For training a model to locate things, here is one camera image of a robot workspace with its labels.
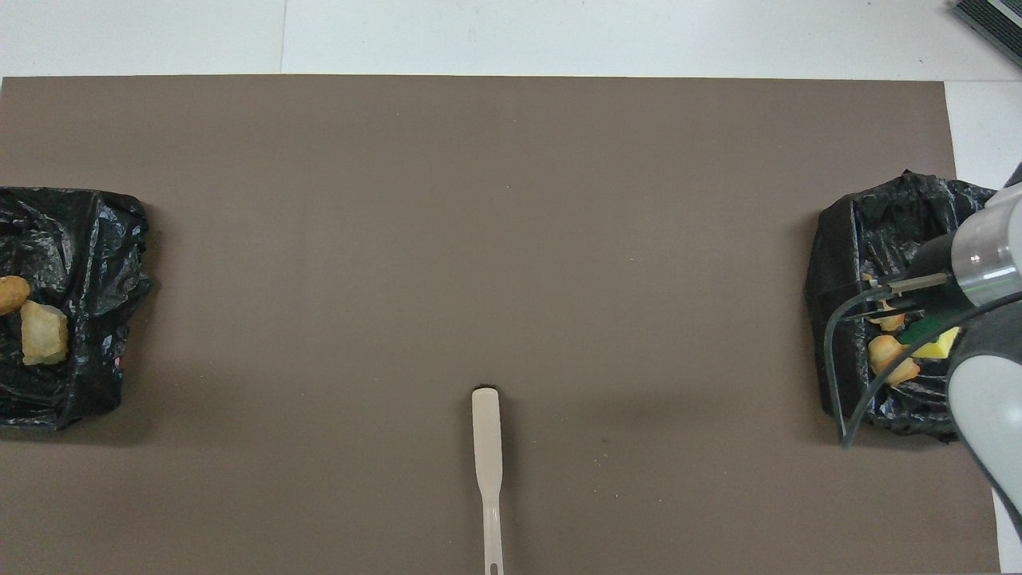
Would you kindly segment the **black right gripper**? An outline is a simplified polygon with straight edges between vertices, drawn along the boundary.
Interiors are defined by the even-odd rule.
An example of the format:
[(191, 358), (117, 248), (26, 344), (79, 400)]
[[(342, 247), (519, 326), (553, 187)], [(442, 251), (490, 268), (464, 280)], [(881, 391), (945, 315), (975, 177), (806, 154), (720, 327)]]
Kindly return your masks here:
[(909, 297), (872, 299), (860, 302), (846, 312), (846, 321), (865, 318), (881, 321), (883, 318), (924, 313), (930, 318), (948, 318), (975, 308), (974, 302), (964, 293), (955, 272), (956, 246), (961, 248), (967, 239), (966, 232), (950, 232), (928, 240), (916, 251), (909, 263), (909, 277), (869, 277), (872, 288), (887, 292), (910, 292)]

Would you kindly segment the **striped toy croissant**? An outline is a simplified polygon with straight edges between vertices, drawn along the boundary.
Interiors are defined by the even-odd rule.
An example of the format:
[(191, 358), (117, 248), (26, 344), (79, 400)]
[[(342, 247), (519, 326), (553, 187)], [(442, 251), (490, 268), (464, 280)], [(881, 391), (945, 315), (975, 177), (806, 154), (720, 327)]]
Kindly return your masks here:
[(21, 320), (24, 365), (54, 365), (66, 360), (69, 328), (65, 313), (28, 299)]
[(875, 324), (882, 332), (898, 332), (904, 327), (905, 313), (895, 313), (895, 308), (890, 304), (889, 299), (877, 299), (877, 301), (873, 301), (871, 304), (873, 305), (873, 310), (865, 316), (868, 323)]
[[(869, 354), (869, 367), (873, 375), (879, 375), (892, 363), (892, 360), (901, 354), (905, 345), (901, 345), (893, 335), (879, 335), (866, 346)], [(910, 379), (915, 379), (921, 372), (920, 365), (912, 357), (908, 357), (894, 368), (894, 371), (885, 379), (888, 386), (896, 387)]]

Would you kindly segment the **green and yellow sponge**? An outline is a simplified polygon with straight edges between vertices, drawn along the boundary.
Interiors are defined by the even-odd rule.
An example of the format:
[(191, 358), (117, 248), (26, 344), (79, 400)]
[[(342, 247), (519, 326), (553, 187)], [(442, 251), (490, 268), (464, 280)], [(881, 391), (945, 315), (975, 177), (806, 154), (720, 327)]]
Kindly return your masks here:
[(946, 360), (950, 356), (950, 350), (955, 346), (961, 328), (957, 325), (946, 328), (940, 334), (925, 339), (924, 335), (936, 327), (941, 326), (941, 321), (937, 318), (920, 317), (909, 321), (902, 331), (897, 335), (898, 342), (902, 346), (909, 347), (914, 343), (923, 341), (919, 349), (912, 353), (913, 358), (920, 360)]

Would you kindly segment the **beige hand brush black bristles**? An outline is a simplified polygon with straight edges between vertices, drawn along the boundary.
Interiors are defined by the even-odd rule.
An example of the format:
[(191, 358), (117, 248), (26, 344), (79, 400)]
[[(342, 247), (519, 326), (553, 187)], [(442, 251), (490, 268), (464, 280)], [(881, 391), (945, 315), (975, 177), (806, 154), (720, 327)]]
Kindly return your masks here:
[(500, 494), (503, 444), (499, 391), (481, 387), (471, 394), (472, 447), (476, 484), (481, 494), (485, 575), (505, 575), (501, 544)]

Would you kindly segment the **brown toy bread roll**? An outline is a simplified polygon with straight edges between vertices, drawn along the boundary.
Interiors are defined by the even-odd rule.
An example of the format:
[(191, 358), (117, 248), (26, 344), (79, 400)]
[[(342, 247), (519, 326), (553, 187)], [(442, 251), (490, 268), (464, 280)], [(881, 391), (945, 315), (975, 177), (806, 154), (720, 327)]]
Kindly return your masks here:
[(22, 309), (30, 297), (30, 284), (21, 276), (0, 277), (0, 317)]

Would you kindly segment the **black bag-lined bin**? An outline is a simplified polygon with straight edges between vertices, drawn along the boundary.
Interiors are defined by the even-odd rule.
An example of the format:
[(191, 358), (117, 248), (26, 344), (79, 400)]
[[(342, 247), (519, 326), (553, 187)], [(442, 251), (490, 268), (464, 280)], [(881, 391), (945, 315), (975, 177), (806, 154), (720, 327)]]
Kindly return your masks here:
[(0, 317), (0, 429), (61, 430), (121, 403), (129, 320), (149, 293), (149, 231), (128, 194), (0, 187), (0, 277), (67, 316), (67, 357), (22, 364), (21, 310)]
[[(920, 374), (896, 387), (888, 386), (885, 379), (895, 366), (891, 363), (873, 375), (866, 346), (879, 335), (897, 338), (902, 330), (882, 332), (865, 318), (846, 321), (844, 316), (834, 331), (838, 389), (832, 392), (824, 364), (824, 335), (831, 314), (865, 290), (870, 276), (902, 276), (922, 244), (955, 232), (996, 192), (961, 180), (905, 172), (872, 189), (847, 194), (818, 215), (804, 298), (822, 411), (836, 423), (840, 437), (850, 436), (858, 423), (868, 423), (902, 436), (923, 434), (942, 442), (959, 439), (946, 397), (950, 356), (915, 358)], [(907, 315), (905, 324), (920, 317), (926, 316), (923, 312)], [(960, 328), (953, 350), (968, 330), (967, 325)]]

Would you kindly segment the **grey ridged panel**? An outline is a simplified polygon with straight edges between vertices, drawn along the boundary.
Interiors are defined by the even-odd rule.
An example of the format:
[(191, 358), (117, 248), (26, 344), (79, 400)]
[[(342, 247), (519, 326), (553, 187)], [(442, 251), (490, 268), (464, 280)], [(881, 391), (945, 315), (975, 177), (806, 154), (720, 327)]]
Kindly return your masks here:
[(955, 0), (950, 10), (1022, 68), (1022, 0)]

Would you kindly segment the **brown table mat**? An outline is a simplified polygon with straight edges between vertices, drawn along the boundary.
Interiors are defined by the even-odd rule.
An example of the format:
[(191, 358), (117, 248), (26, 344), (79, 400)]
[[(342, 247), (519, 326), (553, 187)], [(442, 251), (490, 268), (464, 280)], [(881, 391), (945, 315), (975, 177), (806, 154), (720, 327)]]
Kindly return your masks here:
[(818, 214), (939, 81), (7, 77), (0, 185), (138, 197), (124, 400), (0, 439), (0, 575), (982, 573), (960, 444), (822, 413)]

